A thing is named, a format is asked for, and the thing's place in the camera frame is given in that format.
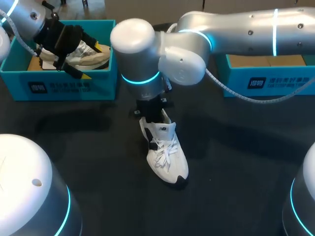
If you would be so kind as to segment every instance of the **white sneaker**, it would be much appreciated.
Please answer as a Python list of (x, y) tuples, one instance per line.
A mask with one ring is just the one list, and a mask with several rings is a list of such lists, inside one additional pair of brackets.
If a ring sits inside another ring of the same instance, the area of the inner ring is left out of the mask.
[(175, 133), (176, 123), (172, 123), (162, 110), (164, 123), (147, 123), (144, 117), (140, 127), (149, 142), (147, 161), (151, 169), (162, 180), (175, 184), (188, 177), (188, 164)]
[[(97, 53), (85, 42), (81, 41), (77, 49), (70, 53), (65, 61), (78, 70), (104, 69), (110, 58), (110, 47), (100, 45), (102, 53)], [(43, 49), (39, 57), (43, 60), (43, 70), (56, 70), (53, 66), (56, 56)]]

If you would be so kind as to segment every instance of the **logo on box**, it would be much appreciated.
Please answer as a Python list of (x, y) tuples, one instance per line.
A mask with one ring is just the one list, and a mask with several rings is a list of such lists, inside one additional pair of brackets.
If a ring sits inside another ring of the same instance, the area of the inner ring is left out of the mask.
[(248, 89), (262, 89), (265, 85), (266, 77), (252, 77), (248, 83)]
[(29, 82), (32, 93), (47, 93), (47, 88), (43, 82)]

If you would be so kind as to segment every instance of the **blue light ring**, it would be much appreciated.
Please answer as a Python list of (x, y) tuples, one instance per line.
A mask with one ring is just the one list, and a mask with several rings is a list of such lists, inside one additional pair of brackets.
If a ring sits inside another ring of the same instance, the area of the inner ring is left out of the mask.
[(122, 78), (130, 83), (130, 84), (133, 84), (133, 85), (143, 85), (143, 84), (147, 84), (149, 82), (151, 82), (152, 80), (154, 80), (157, 76), (159, 75), (159, 72), (157, 72), (157, 74), (151, 78), (149, 78), (148, 80), (144, 80), (144, 81), (131, 81), (131, 80), (128, 80), (127, 78), (125, 78), (123, 75), (122, 75)]
[(183, 32), (197, 33), (197, 34), (201, 35), (202, 37), (204, 37), (208, 41), (208, 43), (210, 45), (210, 52), (212, 51), (212, 43), (211, 43), (210, 39), (205, 34), (199, 32), (197, 30), (194, 30), (194, 29), (182, 29), (182, 30), (178, 31), (178, 33), (183, 33)]
[(69, 191), (69, 188), (67, 186), (67, 190), (68, 190), (68, 210), (67, 210), (67, 213), (65, 215), (65, 218), (63, 220), (63, 223), (61, 224), (60, 228), (58, 229), (57, 233), (54, 235), (54, 236), (58, 236), (60, 234), (60, 232), (63, 230), (66, 222), (67, 222), (67, 219), (69, 217), (69, 213), (70, 213), (70, 206), (71, 206), (71, 196), (70, 196), (70, 191)]
[[(10, 10), (8, 11), (7, 15), (10, 16), (12, 14), (12, 12), (14, 11), (16, 5), (18, 4), (19, 0), (15, 0), (14, 3), (12, 4)], [(6, 21), (6, 18), (3, 17), (3, 19), (1, 20), (2, 23), (4, 23)]]
[(272, 52), (274, 57), (277, 55), (277, 26), (278, 26), (278, 9), (274, 11), (273, 28), (272, 28)]
[(298, 222), (300, 223), (300, 225), (303, 227), (303, 229), (304, 229), (310, 236), (314, 236), (314, 235), (305, 227), (305, 225), (302, 223), (302, 221), (300, 220), (299, 216), (297, 215), (297, 213), (296, 213), (296, 211), (295, 211), (295, 208), (294, 208), (294, 205), (293, 205), (293, 200), (292, 200), (292, 189), (293, 189), (294, 181), (295, 181), (295, 179), (294, 179), (293, 182), (292, 182), (291, 190), (290, 190), (290, 200), (291, 200), (292, 210), (293, 210), (293, 212), (294, 212), (294, 214), (295, 214), (296, 219), (298, 220)]

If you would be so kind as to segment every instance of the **sneaker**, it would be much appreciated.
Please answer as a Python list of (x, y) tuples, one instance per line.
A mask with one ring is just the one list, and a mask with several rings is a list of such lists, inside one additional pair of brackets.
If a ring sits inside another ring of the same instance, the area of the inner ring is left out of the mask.
[(164, 123), (147, 123), (144, 117), (140, 120), (142, 133), (149, 143), (147, 161), (165, 182), (185, 182), (188, 164), (175, 133), (176, 123), (171, 122), (164, 109), (162, 115)]
[[(78, 48), (70, 53), (65, 61), (78, 70), (105, 69), (108, 66), (110, 58), (110, 47), (100, 45), (102, 53), (97, 53), (85, 42), (81, 41)], [(43, 70), (56, 70), (53, 66), (56, 56), (43, 49), (39, 57), (42, 59)]]

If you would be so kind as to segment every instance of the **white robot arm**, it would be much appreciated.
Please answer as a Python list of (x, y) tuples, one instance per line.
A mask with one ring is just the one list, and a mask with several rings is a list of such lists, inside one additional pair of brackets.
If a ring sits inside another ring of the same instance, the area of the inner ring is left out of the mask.
[(154, 32), (148, 22), (130, 19), (113, 29), (111, 43), (131, 92), (145, 100), (160, 93), (159, 83), (150, 79), (161, 73), (181, 85), (198, 83), (210, 54), (314, 55), (314, 38), (315, 8), (302, 7), (228, 15), (189, 12), (172, 33)]
[[(51, 10), (51, 19), (46, 18), (46, 9)], [(9, 23), (18, 41), (34, 56), (39, 56), (42, 48), (45, 48), (56, 55), (54, 67), (57, 70), (64, 70), (77, 79), (89, 78), (83, 72), (67, 64), (65, 58), (77, 49), (81, 41), (86, 42), (95, 51), (101, 52), (97, 40), (87, 35), (81, 26), (66, 26), (61, 23), (57, 13), (53, 10), (54, 7), (46, 1), (38, 4), (34, 0), (1, 0), (0, 28)], [(5, 38), (2, 28), (0, 36)], [(40, 46), (39, 49), (34, 52), (21, 38), (34, 41)], [(7, 55), (7, 47), (0, 44), (0, 51), (0, 55), (3, 54), (4, 58)]]
[(0, 63), (9, 55), (10, 39), (5, 30), (0, 27)]

